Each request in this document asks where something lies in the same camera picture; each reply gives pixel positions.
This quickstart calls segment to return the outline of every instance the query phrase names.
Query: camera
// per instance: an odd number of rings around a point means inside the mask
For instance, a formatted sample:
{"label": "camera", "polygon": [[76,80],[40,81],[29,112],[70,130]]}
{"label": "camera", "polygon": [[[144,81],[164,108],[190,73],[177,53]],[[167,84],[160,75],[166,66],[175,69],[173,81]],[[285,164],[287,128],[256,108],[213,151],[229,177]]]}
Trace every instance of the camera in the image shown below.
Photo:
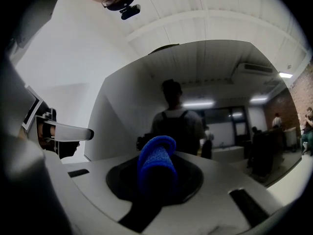
{"label": "camera", "polygon": [[122,20],[126,20],[134,15],[139,14],[140,5],[136,4],[134,6],[127,6],[125,9],[122,9],[120,13],[122,14]]}

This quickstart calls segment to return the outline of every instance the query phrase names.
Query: backpack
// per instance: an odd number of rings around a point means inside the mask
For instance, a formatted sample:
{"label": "backpack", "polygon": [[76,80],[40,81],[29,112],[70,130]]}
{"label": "backpack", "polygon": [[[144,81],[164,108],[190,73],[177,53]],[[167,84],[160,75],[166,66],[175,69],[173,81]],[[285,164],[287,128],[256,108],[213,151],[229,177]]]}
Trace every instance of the backpack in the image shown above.
{"label": "backpack", "polygon": [[194,130],[188,126],[185,118],[188,111],[183,112],[180,117],[167,117],[162,112],[163,120],[160,122],[160,130],[162,135],[172,137],[176,141],[176,151],[181,151],[196,155],[199,149],[199,140],[197,140],[193,132]]}

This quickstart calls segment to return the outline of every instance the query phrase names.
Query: ceiling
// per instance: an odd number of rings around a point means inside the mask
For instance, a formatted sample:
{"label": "ceiling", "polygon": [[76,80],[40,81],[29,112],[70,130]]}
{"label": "ceiling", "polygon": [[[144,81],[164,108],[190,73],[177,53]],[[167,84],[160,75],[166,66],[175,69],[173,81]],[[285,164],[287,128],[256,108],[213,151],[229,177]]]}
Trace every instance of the ceiling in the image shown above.
{"label": "ceiling", "polygon": [[[265,67],[270,73],[247,70],[243,64]],[[286,87],[271,62],[254,45],[242,41],[209,40],[170,47],[135,61],[132,67],[146,70],[159,88],[168,79],[179,82],[184,101],[242,103],[254,96],[270,97],[277,88]]]}
{"label": "ceiling", "polygon": [[140,14],[114,22],[139,57],[168,44],[229,39],[253,43],[279,71],[295,72],[309,51],[280,0],[135,0]]}

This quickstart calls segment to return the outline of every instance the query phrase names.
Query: brick wall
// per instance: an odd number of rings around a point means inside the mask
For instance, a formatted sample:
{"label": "brick wall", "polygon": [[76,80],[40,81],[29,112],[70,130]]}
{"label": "brick wall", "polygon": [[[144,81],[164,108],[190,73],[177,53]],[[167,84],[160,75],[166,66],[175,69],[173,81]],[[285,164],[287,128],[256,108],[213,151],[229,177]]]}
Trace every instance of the brick wall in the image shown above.
{"label": "brick wall", "polygon": [[268,129],[272,128],[275,113],[279,113],[283,128],[289,129],[296,127],[297,136],[300,136],[298,114],[288,88],[285,88],[280,94],[272,98],[263,106],[263,109]]}
{"label": "brick wall", "polygon": [[313,108],[313,60],[297,80],[289,88],[297,112],[302,120],[307,112],[307,108]]}

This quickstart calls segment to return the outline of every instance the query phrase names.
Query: grey t-shirt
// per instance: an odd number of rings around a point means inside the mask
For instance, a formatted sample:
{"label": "grey t-shirt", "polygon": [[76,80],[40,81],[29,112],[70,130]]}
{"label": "grey t-shirt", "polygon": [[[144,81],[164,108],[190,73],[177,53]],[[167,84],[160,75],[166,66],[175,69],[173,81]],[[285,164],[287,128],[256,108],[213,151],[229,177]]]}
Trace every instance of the grey t-shirt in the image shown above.
{"label": "grey t-shirt", "polygon": [[[166,110],[164,111],[164,113],[166,114],[168,118],[178,118],[185,111],[187,110],[184,108],[181,108],[181,109],[172,110],[172,111]],[[186,124],[188,128],[191,130],[193,137],[195,137],[198,140],[205,138],[202,121],[197,113],[193,111],[188,111],[187,114],[184,116],[184,119],[186,120]],[[160,112],[156,114],[156,116],[153,119],[151,133],[156,134],[156,135],[163,135],[159,127],[159,123],[161,123],[162,121],[163,121],[163,116],[162,116],[162,112]]]}

